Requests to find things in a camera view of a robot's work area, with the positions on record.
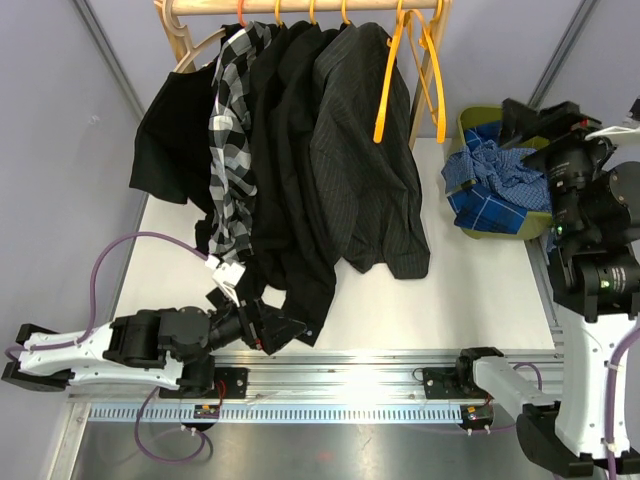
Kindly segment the yellow hanger of blue shirt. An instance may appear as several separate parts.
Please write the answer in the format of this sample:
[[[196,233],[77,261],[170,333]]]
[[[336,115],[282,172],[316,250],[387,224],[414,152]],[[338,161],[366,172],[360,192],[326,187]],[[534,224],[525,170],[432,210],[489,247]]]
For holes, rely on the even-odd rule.
[[[447,133],[447,110],[439,49],[448,21],[449,1],[437,1],[429,20],[418,9],[407,11],[407,38],[418,74],[411,107],[412,142],[418,137],[424,115],[435,127],[435,138],[443,144]]]

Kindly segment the yellow hanger of checked shirt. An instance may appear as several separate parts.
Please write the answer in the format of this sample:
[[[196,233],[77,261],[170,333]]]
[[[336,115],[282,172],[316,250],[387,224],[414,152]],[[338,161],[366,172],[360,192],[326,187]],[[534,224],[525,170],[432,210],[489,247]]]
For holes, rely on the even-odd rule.
[[[402,32],[404,30],[403,20],[402,20],[403,18],[402,7],[403,7],[403,1],[398,0],[396,4],[395,29],[394,29],[393,35],[387,41],[387,46],[389,47],[389,51],[388,51],[385,72],[384,72],[378,112],[377,112],[375,125],[374,125],[374,133],[373,133],[373,141],[376,144],[380,144],[383,140],[385,122],[387,117],[387,109],[388,109],[388,103],[389,103],[389,96],[390,96],[390,89],[391,89],[391,81],[393,77],[393,70],[396,62],[398,49],[401,43]]]

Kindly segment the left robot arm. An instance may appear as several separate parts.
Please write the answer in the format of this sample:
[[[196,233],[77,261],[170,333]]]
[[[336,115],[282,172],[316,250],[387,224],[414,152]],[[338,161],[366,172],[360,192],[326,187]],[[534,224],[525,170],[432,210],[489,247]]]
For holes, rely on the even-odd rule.
[[[87,385],[150,386],[164,398],[212,397],[223,382],[214,351],[235,341],[272,355],[304,333],[304,322],[261,300],[235,305],[143,309],[96,328],[83,342],[24,324],[19,355],[3,381],[26,390],[60,392]]]

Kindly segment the dark blue plaid shirt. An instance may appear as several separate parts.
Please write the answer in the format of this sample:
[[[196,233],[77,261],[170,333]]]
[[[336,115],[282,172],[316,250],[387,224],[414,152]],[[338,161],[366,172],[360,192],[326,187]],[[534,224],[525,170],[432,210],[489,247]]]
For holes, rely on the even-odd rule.
[[[463,146],[474,148],[488,140],[497,144],[500,126],[499,121],[493,121],[465,129]],[[455,214],[454,224],[472,232],[515,235],[527,214],[525,208],[500,198],[475,182],[468,182],[451,193],[445,188],[445,194]]]

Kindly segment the dark pinstripe shirt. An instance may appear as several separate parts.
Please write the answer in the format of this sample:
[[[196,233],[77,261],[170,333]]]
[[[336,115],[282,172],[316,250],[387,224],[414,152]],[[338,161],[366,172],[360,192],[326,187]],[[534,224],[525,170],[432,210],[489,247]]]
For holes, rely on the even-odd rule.
[[[376,23],[347,26],[315,60],[312,87],[319,107],[310,164],[330,261],[344,259],[361,273],[384,263],[397,279],[422,279],[430,250],[409,147],[410,97],[397,70],[383,138],[373,140],[389,38]]]

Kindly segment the light blue checked shirt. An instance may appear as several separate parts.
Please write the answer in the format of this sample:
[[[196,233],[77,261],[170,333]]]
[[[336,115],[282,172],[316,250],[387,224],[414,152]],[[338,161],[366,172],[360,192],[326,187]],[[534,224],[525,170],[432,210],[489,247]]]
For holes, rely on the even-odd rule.
[[[524,158],[535,152],[533,148],[503,149],[493,140],[474,148],[465,145],[449,156],[441,171],[446,192],[475,182],[514,205],[550,213],[545,175],[523,164]]]

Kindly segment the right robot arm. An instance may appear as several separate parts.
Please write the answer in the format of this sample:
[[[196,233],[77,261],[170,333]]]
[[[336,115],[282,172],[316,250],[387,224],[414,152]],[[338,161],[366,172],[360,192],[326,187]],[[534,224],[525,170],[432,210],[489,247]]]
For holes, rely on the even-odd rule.
[[[533,137],[547,145],[525,159],[550,188],[554,249],[547,268],[553,299],[569,310],[563,327],[562,396],[527,382],[497,349],[463,350],[454,384],[466,396],[496,400],[516,422],[519,445],[534,464],[563,477],[596,468],[610,478],[635,475],[639,454],[627,433],[628,350],[639,338],[639,165],[608,166],[635,129],[604,127],[573,102],[535,110],[502,104],[500,143]]]

